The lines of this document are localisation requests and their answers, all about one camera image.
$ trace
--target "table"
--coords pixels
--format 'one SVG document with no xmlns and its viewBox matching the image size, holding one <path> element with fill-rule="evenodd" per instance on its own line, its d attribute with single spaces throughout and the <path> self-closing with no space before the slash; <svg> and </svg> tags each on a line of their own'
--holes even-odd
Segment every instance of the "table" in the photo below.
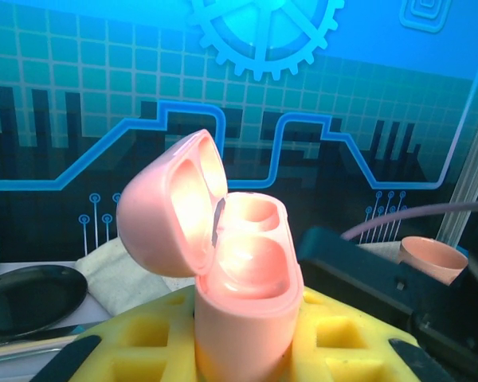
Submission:
<svg viewBox="0 0 478 382">
<path fill-rule="evenodd" d="M 74 267 L 74 262 L 47 262 L 47 263 L 1 263 L 0 274 L 14 269 L 29 267 L 33 265 L 53 264 Z M 59 322 L 54 327 L 84 324 L 88 322 L 101 322 L 108 320 L 110 314 L 90 295 L 69 317 Z M 54 353 L 41 354 L 35 357 L 28 357 L 16 361 L 0 362 L 0 382 L 27 382 L 41 368 L 44 367 L 55 356 Z"/>
</svg>

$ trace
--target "printed backdrop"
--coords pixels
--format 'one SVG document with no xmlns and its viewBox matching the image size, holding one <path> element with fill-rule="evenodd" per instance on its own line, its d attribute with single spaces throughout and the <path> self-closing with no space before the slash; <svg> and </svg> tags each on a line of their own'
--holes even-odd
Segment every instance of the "printed backdrop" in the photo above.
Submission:
<svg viewBox="0 0 478 382">
<path fill-rule="evenodd" d="M 297 240 L 447 201 L 477 127 L 478 0 L 0 1 L 1 260 L 115 237 L 123 187 L 202 128 Z"/>
</svg>

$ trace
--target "gear graphic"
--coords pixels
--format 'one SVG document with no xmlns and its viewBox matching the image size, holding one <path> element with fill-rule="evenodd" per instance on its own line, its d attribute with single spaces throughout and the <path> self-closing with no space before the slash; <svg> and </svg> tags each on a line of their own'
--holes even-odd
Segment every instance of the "gear graphic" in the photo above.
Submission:
<svg viewBox="0 0 478 382">
<path fill-rule="evenodd" d="M 217 50 L 218 64 L 235 64 L 237 76 L 251 70 L 256 81 L 266 72 L 279 80 L 285 69 L 295 75 L 303 60 L 312 64 L 314 51 L 327 47 L 327 31 L 338 28 L 335 11 L 344 7 L 344 0 L 191 1 L 188 22 L 202 28 L 200 45 Z M 233 46 L 237 41 L 242 49 Z"/>
</svg>

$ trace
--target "pink cable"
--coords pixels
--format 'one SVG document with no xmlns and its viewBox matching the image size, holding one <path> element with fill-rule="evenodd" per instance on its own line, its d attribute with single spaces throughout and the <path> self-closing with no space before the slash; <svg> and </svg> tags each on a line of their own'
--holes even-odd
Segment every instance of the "pink cable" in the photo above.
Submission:
<svg viewBox="0 0 478 382">
<path fill-rule="evenodd" d="M 345 231 L 342 239 L 351 240 L 361 235 L 369 229 L 376 228 L 379 225 L 390 223 L 396 220 L 412 219 L 414 217 L 440 215 L 447 212 L 478 212 L 478 201 L 470 201 L 465 203 L 440 203 L 438 205 L 422 205 L 421 207 L 413 207 L 404 211 L 388 213 L 386 215 L 376 217 L 365 221 L 355 227 Z"/>
</svg>

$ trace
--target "grid pattern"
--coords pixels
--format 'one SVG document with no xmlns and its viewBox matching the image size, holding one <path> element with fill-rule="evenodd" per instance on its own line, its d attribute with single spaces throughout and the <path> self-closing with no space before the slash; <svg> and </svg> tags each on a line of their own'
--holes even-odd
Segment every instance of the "grid pattern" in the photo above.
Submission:
<svg viewBox="0 0 478 382">
<path fill-rule="evenodd" d="M 123 117 L 140 115 L 142 101 L 184 99 L 243 111 L 239 138 L 226 144 L 268 149 L 261 139 L 264 112 L 308 111 L 343 121 L 342 131 L 368 150 L 375 124 L 414 123 L 409 150 L 420 143 L 420 163 L 435 179 L 460 120 L 471 81 L 411 72 L 334 57 L 316 56 L 296 76 L 280 81 L 249 72 L 233 74 L 229 63 L 215 62 L 196 34 L 145 25 L 80 17 L 0 2 L 0 86 L 12 87 L 21 146 L 36 145 L 32 90 L 48 92 L 55 147 L 67 145 L 65 93 L 81 94 L 82 134 L 100 137 Z M 466 119 L 452 177 L 460 172 L 478 123 L 478 93 Z M 398 155 L 403 131 L 392 153 Z M 383 134 L 381 158 L 388 134 Z M 318 143 L 285 142 L 316 158 Z"/>
</svg>

